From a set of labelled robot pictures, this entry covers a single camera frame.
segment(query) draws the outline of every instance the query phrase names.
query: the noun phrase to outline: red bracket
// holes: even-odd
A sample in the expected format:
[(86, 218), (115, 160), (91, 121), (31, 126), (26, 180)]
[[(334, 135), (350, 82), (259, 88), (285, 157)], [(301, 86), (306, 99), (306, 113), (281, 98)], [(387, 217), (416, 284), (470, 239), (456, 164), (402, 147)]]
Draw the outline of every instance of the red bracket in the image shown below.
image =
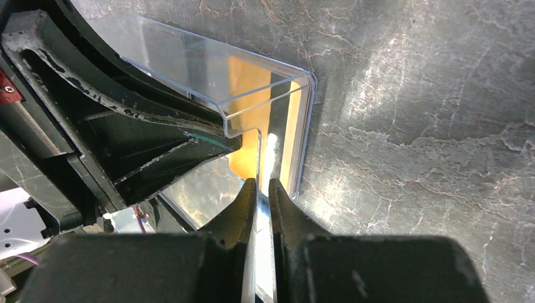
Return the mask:
[(0, 105), (21, 101), (22, 95), (6, 76), (4, 71), (0, 69)]

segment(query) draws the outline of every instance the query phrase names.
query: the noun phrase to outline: teal mark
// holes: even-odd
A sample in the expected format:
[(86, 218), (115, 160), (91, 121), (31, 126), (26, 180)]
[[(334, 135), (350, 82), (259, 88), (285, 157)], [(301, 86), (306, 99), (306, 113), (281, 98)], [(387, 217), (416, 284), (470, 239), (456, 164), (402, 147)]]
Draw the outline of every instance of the teal mark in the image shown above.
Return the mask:
[(203, 140), (203, 141), (210, 142), (210, 143), (212, 143), (212, 144), (214, 144), (214, 145), (217, 145), (217, 146), (219, 146), (219, 147), (222, 147), (222, 148), (224, 148), (224, 149), (226, 149), (226, 150), (228, 150), (228, 151), (232, 151), (232, 149), (230, 148), (230, 146), (226, 146), (226, 145), (224, 145), (224, 144), (221, 143), (221, 142), (218, 142), (218, 141), (216, 141), (216, 140), (214, 140), (214, 139), (210, 139), (209, 137), (201, 136), (201, 135), (199, 135), (199, 134), (188, 133), (187, 131), (185, 131), (184, 134), (185, 134), (186, 136), (190, 136), (190, 137), (193, 137), (193, 138), (195, 138), (195, 139), (199, 139), (199, 140)]

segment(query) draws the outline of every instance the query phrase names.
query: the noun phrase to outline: wire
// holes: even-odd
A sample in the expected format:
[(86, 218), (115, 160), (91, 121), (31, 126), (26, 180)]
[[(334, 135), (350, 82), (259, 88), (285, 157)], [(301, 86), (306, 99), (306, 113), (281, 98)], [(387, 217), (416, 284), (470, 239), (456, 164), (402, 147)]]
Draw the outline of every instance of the wire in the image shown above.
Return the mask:
[(141, 229), (142, 234), (146, 234), (147, 231), (145, 230), (145, 226), (143, 225), (143, 222), (141, 221), (142, 215), (139, 214), (139, 208), (138, 206), (134, 206), (134, 212), (136, 213), (136, 220), (138, 221), (139, 229)]
[(29, 252), (23, 252), (21, 254), (17, 254), (16, 256), (26, 261), (32, 262), (35, 265), (39, 265), (39, 263), (41, 263), (41, 261), (39, 261), (36, 256), (30, 254)]

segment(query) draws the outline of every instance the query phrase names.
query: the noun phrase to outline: transparent container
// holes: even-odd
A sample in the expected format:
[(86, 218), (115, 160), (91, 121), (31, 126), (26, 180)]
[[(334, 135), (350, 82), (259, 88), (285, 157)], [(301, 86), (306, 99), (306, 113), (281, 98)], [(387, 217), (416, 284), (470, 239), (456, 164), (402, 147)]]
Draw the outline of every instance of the transparent container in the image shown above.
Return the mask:
[(269, 180), (278, 178), (297, 196), (315, 90), (311, 73), (140, 16), (88, 22), (124, 60), (219, 112), (228, 137), (243, 135), (242, 148), (228, 156), (234, 174), (256, 177), (266, 195)]

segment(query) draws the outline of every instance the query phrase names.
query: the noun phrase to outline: stone countertop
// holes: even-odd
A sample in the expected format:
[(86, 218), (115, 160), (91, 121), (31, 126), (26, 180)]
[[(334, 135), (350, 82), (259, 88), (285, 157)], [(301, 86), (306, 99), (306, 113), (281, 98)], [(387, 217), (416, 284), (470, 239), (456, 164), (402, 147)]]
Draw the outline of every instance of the stone countertop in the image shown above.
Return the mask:
[(336, 234), (441, 234), (535, 301), (535, 0), (93, 0), (313, 71), (299, 207)]

